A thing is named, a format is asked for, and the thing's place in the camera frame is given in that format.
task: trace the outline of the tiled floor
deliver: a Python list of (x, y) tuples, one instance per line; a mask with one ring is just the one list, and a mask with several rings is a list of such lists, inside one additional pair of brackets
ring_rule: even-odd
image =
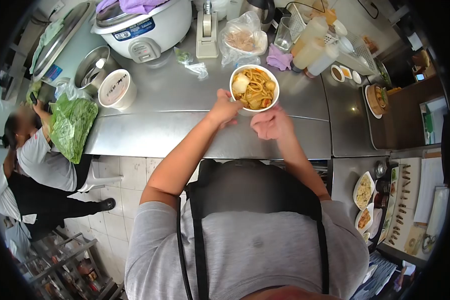
[[(101, 189), (91, 189), (88, 193), (76, 193), (72, 198), (81, 201), (100, 201), (114, 198), (116, 206), (107, 212), (65, 219), (65, 231), (69, 236), (79, 232), (89, 240), (97, 239), (96, 248), (105, 271), (116, 283), (123, 282), (129, 240), (132, 236), (133, 221), (142, 191), (151, 174), (162, 161), (161, 158), (123, 157), (102, 155), (93, 167), (99, 177), (123, 175), (121, 182), (107, 184)], [(198, 167), (190, 181), (198, 178)], [(185, 204), (185, 194), (181, 195), (181, 206)]]

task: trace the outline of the electrical outlet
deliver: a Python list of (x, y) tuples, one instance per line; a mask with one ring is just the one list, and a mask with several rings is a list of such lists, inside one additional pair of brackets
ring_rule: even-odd
[(65, 6), (65, 4), (63, 4), (62, 1), (57, 1), (55, 3), (55, 5), (53, 6), (52, 10), (50, 11), (50, 13), (52, 13), (53, 11), (55, 11), (53, 14), (56, 14), (59, 12), (60, 9), (62, 9)]

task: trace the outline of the rice cooker switch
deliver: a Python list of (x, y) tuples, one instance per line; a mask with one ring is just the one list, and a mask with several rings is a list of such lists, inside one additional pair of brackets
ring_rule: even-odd
[(136, 63), (148, 62), (161, 55), (160, 46), (155, 40), (148, 37), (135, 39), (128, 45), (128, 52)]

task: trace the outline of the kettle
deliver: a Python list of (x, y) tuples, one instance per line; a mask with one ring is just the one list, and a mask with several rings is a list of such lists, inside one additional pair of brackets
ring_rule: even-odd
[(240, 15), (243, 15), (246, 12), (256, 12), (260, 19), (260, 27), (266, 32), (274, 19), (274, 0), (245, 0), (240, 8)]

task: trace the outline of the black hair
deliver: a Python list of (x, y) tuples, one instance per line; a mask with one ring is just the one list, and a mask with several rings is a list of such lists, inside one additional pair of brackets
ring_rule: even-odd
[(15, 115), (10, 114), (5, 122), (5, 128), (3, 129), (4, 135), (2, 136), (3, 147), (8, 146), (15, 149), (17, 147), (17, 139), (15, 138), (15, 132), (17, 131), (18, 121)]

